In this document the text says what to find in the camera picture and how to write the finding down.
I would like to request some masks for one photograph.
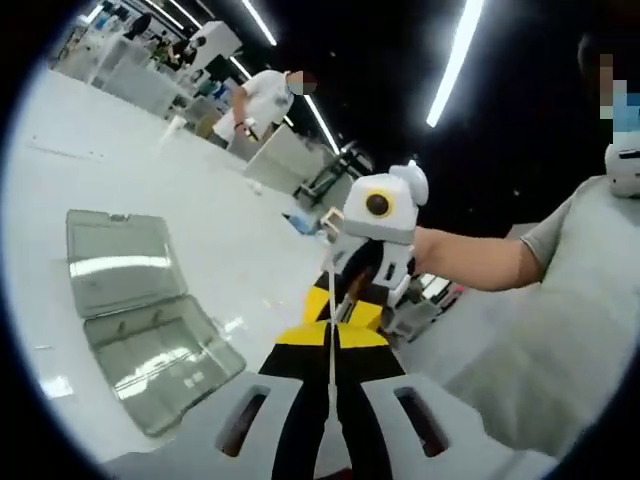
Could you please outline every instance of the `desk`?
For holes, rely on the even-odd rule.
[[[34,380],[57,386],[52,411],[99,462],[149,451],[171,434],[142,435],[88,348],[66,264],[69,209],[163,217],[190,293],[254,371],[279,333],[299,324],[325,253],[282,217],[291,197],[256,195],[238,173],[244,162],[188,132],[160,149],[166,126],[45,70],[8,151],[2,268],[16,335]]]

